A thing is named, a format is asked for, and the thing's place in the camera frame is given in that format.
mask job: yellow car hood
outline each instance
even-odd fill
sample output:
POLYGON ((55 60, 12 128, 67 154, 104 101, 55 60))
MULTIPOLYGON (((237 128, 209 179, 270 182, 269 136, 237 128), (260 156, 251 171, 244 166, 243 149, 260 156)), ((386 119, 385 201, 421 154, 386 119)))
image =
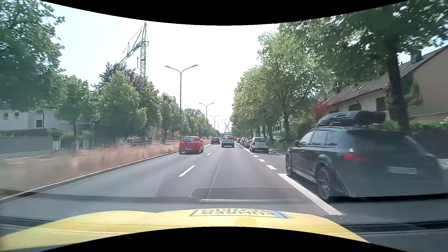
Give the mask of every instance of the yellow car hood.
POLYGON ((205 226, 277 228, 367 242, 323 217, 263 209, 217 208, 161 213, 110 211, 84 214, 3 236, 0 238, 0 249, 56 246, 137 232, 205 226))

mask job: curb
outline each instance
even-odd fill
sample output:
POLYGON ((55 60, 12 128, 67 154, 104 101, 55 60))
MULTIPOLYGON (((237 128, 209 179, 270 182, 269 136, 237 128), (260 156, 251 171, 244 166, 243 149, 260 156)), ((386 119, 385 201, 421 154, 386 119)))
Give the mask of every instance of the curb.
POLYGON ((81 175, 79 177, 70 178, 70 179, 67 179, 67 180, 64 180, 64 181, 60 181, 60 182, 56 182, 56 183, 53 183, 53 184, 49 184, 49 185, 46 185, 46 186, 42 186, 42 187, 38 187, 38 188, 22 191, 22 192, 13 194, 13 195, 9 195, 9 196, 0 198, 0 201, 1 201, 0 204, 4 203, 4 202, 7 202, 8 200, 13 200, 16 197, 18 197, 18 198, 27 197, 27 196, 33 195, 35 193, 38 193, 38 192, 41 192, 41 191, 44 191, 44 190, 52 189, 52 188, 55 188, 55 187, 60 187, 60 186, 66 185, 66 184, 70 184, 70 183, 73 183, 73 182, 85 179, 85 178, 90 178, 90 177, 93 177, 93 176, 96 176, 96 175, 100 175, 100 174, 103 174, 103 173, 106 173, 106 172, 118 170, 120 168, 124 168, 124 167, 127 167, 127 166, 135 165, 135 164, 138 164, 138 163, 141 163, 141 162, 144 162, 144 161, 148 161, 148 160, 151 160, 151 159, 154 159, 154 158, 157 158, 157 157, 161 157, 161 156, 166 156, 166 155, 173 154, 173 153, 176 153, 176 152, 179 152, 179 151, 169 152, 169 153, 165 153, 165 154, 158 155, 158 156, 152 156, 152 157, 149 157, 149 158, 145 158, 145 159, 137 160, 137 161, 134 161, 134 162, 130 162, 130 163, 127 163, 127 164, 124 164, 124 165, 119 165, 119 166, 107 168, 107 169, 104 169, 104 170, 101 170, 101 171, 96 171, 96 172, 93 172, 93 173, 81 175))

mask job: asphalt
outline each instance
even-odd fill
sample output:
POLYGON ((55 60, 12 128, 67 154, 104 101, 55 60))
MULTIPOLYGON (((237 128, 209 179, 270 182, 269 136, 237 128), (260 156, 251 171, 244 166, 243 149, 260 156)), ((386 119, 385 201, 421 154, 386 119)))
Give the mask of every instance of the asphalt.
MULTIPOLYGON (((353 199, 325 203, 305 179, 285 176, 284 154, 251 153, 207 144, 196 155, 148 160, 31 196, 0 202, 0 217, 51 221, 112 210, 163 212, 232 207, 317 216, 342 214, 351 222, 418 222, 448 219, 448 199, 353 199)), ((2 229, 0 235, 18 227, 2 229)))

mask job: dry grass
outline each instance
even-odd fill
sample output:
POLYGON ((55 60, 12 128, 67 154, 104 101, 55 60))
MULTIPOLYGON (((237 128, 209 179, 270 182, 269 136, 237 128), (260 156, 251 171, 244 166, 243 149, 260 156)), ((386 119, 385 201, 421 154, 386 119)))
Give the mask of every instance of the dry grass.
POLYGON ((145 148, 121 146, 79 151, 75 156, 62 153, 52 159, 21 159, 15 165, 0 165, 0 194, 5 196, 8 191, 26 191, 178 150, 179 143, 145 148))

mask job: hood sticker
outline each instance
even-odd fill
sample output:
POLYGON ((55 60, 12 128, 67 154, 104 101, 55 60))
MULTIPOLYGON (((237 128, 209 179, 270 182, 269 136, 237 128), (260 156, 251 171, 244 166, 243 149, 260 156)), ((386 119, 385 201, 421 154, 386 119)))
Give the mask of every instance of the hood sticker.
POLYGON ((251 216, 290 219, 288 215, 274 210, 250 208, 210 208, 194 210, 190 216, 251 216))

